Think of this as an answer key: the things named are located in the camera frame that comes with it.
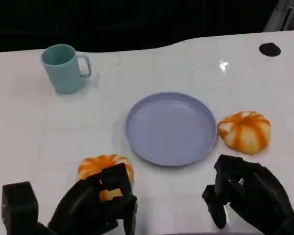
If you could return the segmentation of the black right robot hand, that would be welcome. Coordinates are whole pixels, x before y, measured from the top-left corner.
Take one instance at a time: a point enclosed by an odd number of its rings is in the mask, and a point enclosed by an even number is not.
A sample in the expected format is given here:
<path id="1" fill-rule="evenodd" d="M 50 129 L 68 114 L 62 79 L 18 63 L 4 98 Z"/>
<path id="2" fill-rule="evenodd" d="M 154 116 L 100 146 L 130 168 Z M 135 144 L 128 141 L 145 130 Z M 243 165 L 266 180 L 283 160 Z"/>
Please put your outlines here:
<path id="1" fill-rule="evenodd" d="M 215 184 L 206 186 L 202 198 L 219 229 L 226 226 L 226 205 L 265 235 L 274 234 L 294 216 L 284 187 L 266 167 L 220 155 L 214 168 Z"/>

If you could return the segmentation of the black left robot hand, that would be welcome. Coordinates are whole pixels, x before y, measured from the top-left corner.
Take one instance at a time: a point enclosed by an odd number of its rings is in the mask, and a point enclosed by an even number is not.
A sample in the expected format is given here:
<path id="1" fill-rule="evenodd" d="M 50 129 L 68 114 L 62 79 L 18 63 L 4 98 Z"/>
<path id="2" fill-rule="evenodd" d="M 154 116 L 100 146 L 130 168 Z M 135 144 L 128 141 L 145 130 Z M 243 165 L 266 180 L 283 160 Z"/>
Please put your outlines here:
<path id="1" fill-rule="evenodd" d="M 102 235 L 123 221 L 135 233 L 137 197 L 124 163 L 80 180 L 59 202 L 48 228 L 56 235 Z"/>

